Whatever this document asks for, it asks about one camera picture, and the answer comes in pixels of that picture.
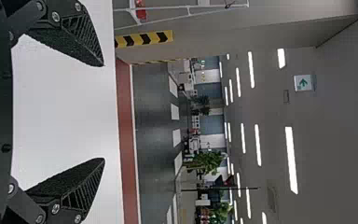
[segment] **green plant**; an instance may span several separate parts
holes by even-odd
[[[221,152],[207,152],[200,153],[194,157],[194,160],[188,163],[186,166],[188,168],[203,168],[205,169],[205,174],[212,172],[212,175],[217,174],[217,168],[222,163],[225,156]]]
[[[209,96],[202,95],[198,97],[192,97],[191,101],[194,103],[192,105],[193,114],[202,114],[208,116],[211,112]]]
[[[213,224],[224,224],[228,219],[228,214],[232,211],[232,206],[228,203],[218,203],[211,210],[211,217],[209,218],[210,223]]]

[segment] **floor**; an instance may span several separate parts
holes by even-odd
[[[254,88],[247,51],[221,57],[230,162],[243,187],[261,187],[233,192],[234,223],[358,223],[358,22],[317,49],[287,49],[282,69],[276,49],[252,53]],[[314,75],[315,91],[295,92],[294,76],[306,74]],[[289,175],[285,127],[294,131],[298,192]]]
[[[134,65],[132,81],[142,223],[176,223],[172,200],[181,164],[175,161],[187,135],[188,102],[172,87],[166,63]]]

